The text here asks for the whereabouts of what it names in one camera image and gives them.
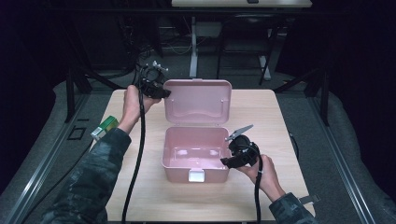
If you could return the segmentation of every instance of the wooden table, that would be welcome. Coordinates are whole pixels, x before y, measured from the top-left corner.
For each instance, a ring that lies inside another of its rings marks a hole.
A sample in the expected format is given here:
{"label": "wooden table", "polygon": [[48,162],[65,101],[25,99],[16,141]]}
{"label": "wooden table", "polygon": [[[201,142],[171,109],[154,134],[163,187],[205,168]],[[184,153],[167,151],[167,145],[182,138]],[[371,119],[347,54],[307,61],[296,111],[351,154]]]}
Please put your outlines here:
{"label": "wooden table", "polygon": [[[123,91],[114,91],[104,119],[121,118]],[[221,184],[175,184],[166,179],[162,165],[165,130],[173,124],[165,119],[163,101],[146,115],[146,144],[132,193],[128,221],[254,221],[254,185],[247,176],[232,169]],[[269,90],[233,90],[229,132],[254,124],[245,135],[262,153],[273,158],[280,184],[296,197],[308,195],[276,96]],[[124,157],[119,179],[106,210],[109,221],[120,221],[137,157],[140,122],[131,132],[132,144]],[[261,192],[262,220],[274,220],[270,201]],[[305,206],[313,215],[312,204]]]}
{"label": "wooden table", "polygon": [[249,4],[247,0],[172,0],[172,7],[311,7],[310,0],[259,0]]}

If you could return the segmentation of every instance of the pink plastic box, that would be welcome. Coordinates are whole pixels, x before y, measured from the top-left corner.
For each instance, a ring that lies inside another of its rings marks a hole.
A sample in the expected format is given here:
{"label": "pink plastic box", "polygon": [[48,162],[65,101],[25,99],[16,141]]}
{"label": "pink plastic box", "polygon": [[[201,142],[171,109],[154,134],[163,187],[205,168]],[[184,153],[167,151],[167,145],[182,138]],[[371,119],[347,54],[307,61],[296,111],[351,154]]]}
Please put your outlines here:
{"label": "pink plastic box", "polygon": [[220,158],[231,157],[227,129],[232,86],[225,80],[171,79],[163,87],[166,130],[163,167],[170,182],[222,183],[230,170]]}

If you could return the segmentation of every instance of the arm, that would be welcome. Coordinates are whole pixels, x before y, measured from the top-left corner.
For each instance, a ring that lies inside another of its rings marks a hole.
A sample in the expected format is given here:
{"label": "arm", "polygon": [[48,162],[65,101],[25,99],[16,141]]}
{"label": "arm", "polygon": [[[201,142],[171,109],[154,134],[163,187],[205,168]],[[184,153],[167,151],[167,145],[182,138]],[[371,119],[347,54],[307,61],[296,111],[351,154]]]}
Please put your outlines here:
{"label": "arm", "polygon": [[[276,223],[318,223],[292,193],[286,194],[285,190],[281,188],[272,159],[262,155],[262,163],[260,189],[272,203],[270,210]],[[252,167],[243,166],[237,170],[247,175],[255,183],[259,164],[256,162]]]}
{"label": "arm", "polygon": [[[160,102],[144,98],[147,112]],[[41,223],[106,222],[106,204],[113,192],[123,156],[131,144],[129,133],[140,117],[138,90],[128,87],[118,128],[99,140],[68,177],[53,205],[44,213]]]}

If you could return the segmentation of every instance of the box latch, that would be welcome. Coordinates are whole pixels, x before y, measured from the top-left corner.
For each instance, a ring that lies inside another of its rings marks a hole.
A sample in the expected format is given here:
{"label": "box latch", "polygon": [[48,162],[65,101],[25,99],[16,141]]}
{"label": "box latch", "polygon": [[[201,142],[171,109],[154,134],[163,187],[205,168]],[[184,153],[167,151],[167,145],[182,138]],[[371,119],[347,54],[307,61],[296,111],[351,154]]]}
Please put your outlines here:
{"label": "box latch", "polygon": [[189,170],[189,181],[190,182],[205,182],[205,171],[202,169],[190,169]]}

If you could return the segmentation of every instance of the box lid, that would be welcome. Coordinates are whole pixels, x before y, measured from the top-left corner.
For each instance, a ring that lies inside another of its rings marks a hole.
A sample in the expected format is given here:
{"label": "box lid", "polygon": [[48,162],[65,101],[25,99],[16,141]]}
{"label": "box lid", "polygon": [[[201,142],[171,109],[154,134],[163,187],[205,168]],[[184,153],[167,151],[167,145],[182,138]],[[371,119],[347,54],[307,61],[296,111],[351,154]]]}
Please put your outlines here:
{"label": "box lid", "polygon": [[231,83],[219,79],[170,79],[163,88],[165,116],[175,123],[222,124],[230,117]]}

